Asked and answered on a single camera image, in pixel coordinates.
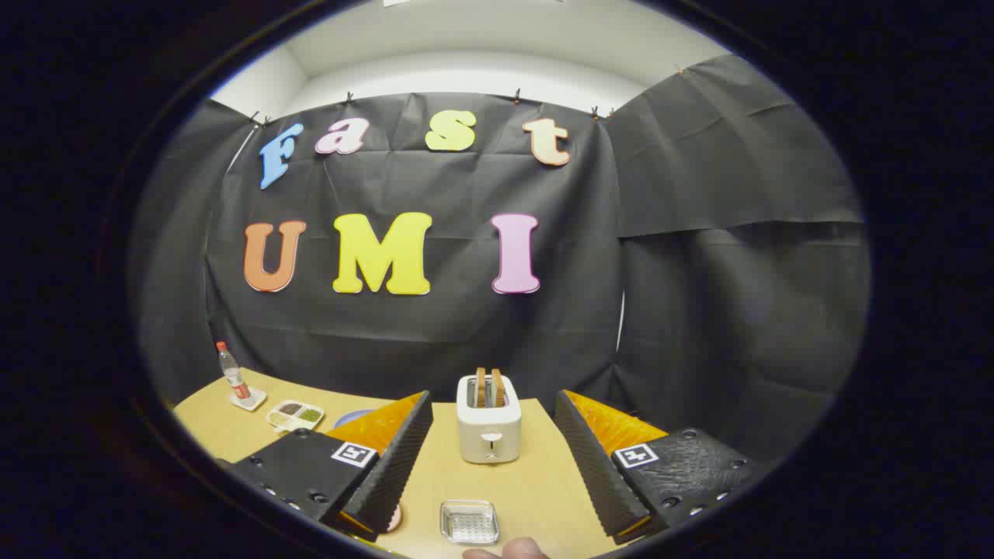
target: letter m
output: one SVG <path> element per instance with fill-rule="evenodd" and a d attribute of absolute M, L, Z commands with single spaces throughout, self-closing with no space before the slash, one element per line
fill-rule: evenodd
<path fill-rule="evenodd" d="M 363 289 L 356 266 L 373 292 L 380 290 L 387 269 L 393 274 L 387 291 L 394 295 L 424 295 L 431 284 L 424 278 L 424 232 L 431 227 L 431 216 L 407 212 L 397 216 L 380 243 L 363 214 L 346 214 L 335 220 L 341 234 L 338 277 L 331 286 L 339 293 L 358 293 Z"/>

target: letter i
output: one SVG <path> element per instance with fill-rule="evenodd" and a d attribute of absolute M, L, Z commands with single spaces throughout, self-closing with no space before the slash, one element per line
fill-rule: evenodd
<path fill-rule="evenodd" d="M 498 293 L 539 290 L 539 279 L 532 275 L 532 230 L 539 220 L 525 214 L 499 214 L 490 223 L 500 235 L 500 275 L 493 289 Z"/>

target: finger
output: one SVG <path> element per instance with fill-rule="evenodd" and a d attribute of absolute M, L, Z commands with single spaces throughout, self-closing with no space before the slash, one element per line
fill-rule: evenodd
<path fill-rule="evenodd" d="M 462 559 L 500 559 L 486 549 L 467 549 L 462 552 Z"/>
<path fill-rule="evenodd" d="M 504 559 L 549 559 L 529 537 L 515 538 L 504 546 Z"/>

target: metal tray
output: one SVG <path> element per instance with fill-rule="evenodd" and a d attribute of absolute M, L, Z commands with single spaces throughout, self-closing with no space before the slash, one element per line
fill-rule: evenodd
<path fill-rule="evenodd" d="M 500 539 L 497 510 L 485 500 L 447 500 L 439 515 L 441 533 L 464 545 L 490 545 Z"/>

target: table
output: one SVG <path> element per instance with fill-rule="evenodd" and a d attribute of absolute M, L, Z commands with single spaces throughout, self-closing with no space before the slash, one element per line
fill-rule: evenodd
<path fill-rule="evenodd" d="M 322 433 L 349 412 L 392 402 L 319 390 L 253 371 L 246 371 L 244 377 L 249 386 L 268 393 L 253 412 L 228 402 L 231 388 L 224 378 L 173 410 L 210 456 L 232 463 L 285 435 L 275 433 L 265 420 L 265 414 L 283 400 L 324 408 L 325 417 L 314 428 Z M 475 465 L 459 456 L 455 404 L 432 403 L 434 423 L 401 497 L 404 519 L 376 544 L 412 559 L 460 558 L 468 547 L 441 535 L 438 509 L 446 499 L 485 499 L 494 504 L 500 524 L 500 541 L 485 548 L 494 553 L 500 554 L 500 548 L 518 536 L 532 536 L 553 559 L 592 557 L 617 549 L 604 535 L 570 448 L 549 414 L 534 399 L 521 400 L 521 409 L 518 459 Z"/>

